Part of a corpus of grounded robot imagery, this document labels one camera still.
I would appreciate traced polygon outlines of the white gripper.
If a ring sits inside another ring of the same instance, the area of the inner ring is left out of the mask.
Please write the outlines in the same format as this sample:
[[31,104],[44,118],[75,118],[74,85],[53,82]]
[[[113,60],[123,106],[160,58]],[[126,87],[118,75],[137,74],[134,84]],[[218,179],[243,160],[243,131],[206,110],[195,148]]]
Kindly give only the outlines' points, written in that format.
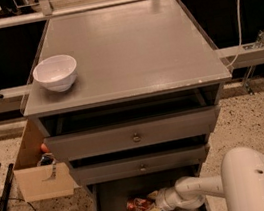
[[146,211],[173,211],[181,207],[182,198],[173,187],[152,191],[147,197],[151,200],[155,200],[157,207],[152,206]]

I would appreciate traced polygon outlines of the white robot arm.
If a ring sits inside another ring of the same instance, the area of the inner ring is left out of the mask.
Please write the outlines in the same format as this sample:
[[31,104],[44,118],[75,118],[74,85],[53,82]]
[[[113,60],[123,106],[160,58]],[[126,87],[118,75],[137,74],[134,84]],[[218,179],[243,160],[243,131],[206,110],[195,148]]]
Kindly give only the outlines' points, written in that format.
[[175,185],[153,192],[145,211],[197,209],[206,196],[222,197],[228,211],[264,211],[264,155],[247,147],[229,150],[213,177],[182,177]]

